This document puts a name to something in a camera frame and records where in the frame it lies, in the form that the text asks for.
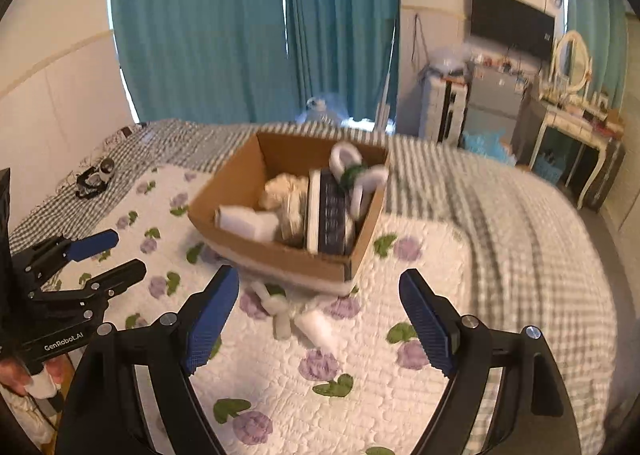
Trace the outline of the person's hand white glove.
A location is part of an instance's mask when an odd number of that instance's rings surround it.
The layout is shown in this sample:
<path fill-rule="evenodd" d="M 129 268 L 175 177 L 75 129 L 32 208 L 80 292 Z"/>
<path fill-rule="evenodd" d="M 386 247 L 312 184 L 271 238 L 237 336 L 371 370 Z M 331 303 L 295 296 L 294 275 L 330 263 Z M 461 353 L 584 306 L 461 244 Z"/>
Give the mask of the person's hand white glove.
<path fill-rule="evenodd" d="M 47 373 L 57 387 L 62 386 L 65 363 L 65 355 L 44 362 L 44 368 L 46 368 Z M 0 363 L 0 380 L 2 386 L 6 387 L 6 389 L 24 397 L 27 394 L 26 386 L 32 383 L 32 376 L 29 375 L 21 362 L 12 359 L 12 357 L 7 357 Z"/>

